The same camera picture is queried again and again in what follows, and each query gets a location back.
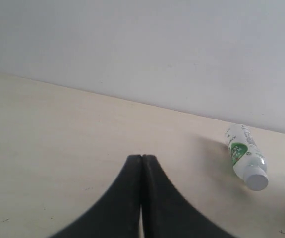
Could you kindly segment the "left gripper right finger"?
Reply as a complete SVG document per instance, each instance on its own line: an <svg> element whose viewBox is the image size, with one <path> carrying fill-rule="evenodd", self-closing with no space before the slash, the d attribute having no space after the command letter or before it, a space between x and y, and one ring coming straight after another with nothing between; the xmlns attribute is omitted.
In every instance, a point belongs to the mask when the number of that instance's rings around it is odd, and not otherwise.
<svg viewBox="0 0 285 238"><path fill-rule="evenodd" d="M142 222L146 238L233 237L181 195L154 155L142 157Z"/></svg>

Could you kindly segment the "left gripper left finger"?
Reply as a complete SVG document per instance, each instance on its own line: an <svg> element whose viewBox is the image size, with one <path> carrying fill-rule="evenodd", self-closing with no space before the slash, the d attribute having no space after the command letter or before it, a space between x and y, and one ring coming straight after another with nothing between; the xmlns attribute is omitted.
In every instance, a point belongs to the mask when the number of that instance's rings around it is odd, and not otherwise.
<svg viewBox="0 0 285 238"><path fill-rule="evenodd" d="M130 155L103 196L53 238L138 238L142 156Z"/></svg>

